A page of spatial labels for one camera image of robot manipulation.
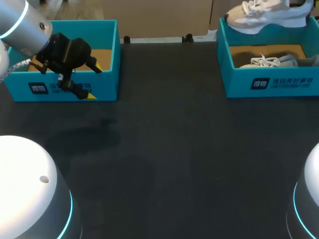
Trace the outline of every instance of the shoelace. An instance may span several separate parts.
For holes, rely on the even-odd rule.
[[[276,60],[278,60],[277,57],[265,58],[265,56],[261,54],[261,57],[259,58],[251,58],[250,64],[259,65],[260,67],[278,67],[279,64],[274,62]]]
[[[249,2],[243,1],[242,6],[246,15],[252,16],[257,12],[263,11],[263,9],[257,9],[256,7],[262,4],[264,0],[251,0]]]

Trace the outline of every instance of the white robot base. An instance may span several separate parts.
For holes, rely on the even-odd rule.
[[[51,156],[37,143],[0,136],[0,238],[80,239],[77,204]]]
[[[291,239],[319,239],[319,144],[309,154],[286,214]]]

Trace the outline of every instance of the beige wall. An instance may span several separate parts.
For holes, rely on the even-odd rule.
[[[116,19],[120,36],[206,35],[212,0],[101,0],[104,19]]]

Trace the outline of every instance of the cardboard box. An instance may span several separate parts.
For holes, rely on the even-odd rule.
[[[104,69],[96,74],[86,66],[72,74],[71,80],[88,90],[96,97],[94,101],[115,101],[117,98],[119,71],[121,62],[121,43],[115,20],[72,20],[52,21],[54,33],[61,32],[70,39],[83,38],[93,49],[95,56]],[[11,65],[27,59],[10,48]],[[57,86],[58,74],[47,71],[42,75],[28,66],[19,68],[9,75],[4,83],[16,102],[58,102],[83,101]],[[40,93],[32,91],[32,86],[45,89]]]
[[[223,18],[217,32],[217,57],[227,97],[318,96],[319,67],[238,68],[251,57],[319,54],[319,25],[310,17],[307,26],[267,25],[256,35],[230,28]]]

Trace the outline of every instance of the cable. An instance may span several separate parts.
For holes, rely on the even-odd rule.
[[[19,63],[16,63],[15,65],[11,66],[5,73],[4,76],[0,78],[0,83],[5,80],[13,71],[16,71],[17,69],[23,67],[23,66],[28,66],[30,65],[31,59],[27,59],[25,61],[21,61]]]

